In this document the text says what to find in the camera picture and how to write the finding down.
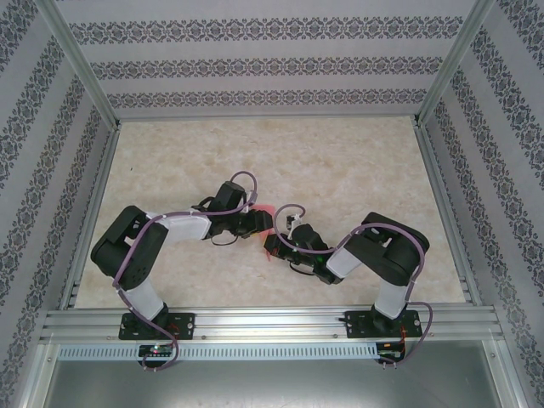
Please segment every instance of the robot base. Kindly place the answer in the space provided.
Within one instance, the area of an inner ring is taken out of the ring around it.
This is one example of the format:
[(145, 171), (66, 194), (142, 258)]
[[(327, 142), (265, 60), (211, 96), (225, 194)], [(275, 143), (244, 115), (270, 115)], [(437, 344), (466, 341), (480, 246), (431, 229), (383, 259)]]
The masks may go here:
[(401, 336), (404, 327), (406, 337), (421, 337), (422, 326), (415, 310), (404, 310), (388, 326), (375, 322), (376, 313), (372, 310), (348, 310), (344, 313), (348, 338), (395, 338)]
[[(192, 340), (195, 331), (194, 313), (168, 313), (167, 324), (164, 327), (178, 340)], [(164, 334), (147, 326), (132, 313), (125, 313), (121, 318), (119, 328), (120, 340), (168, 340)]]

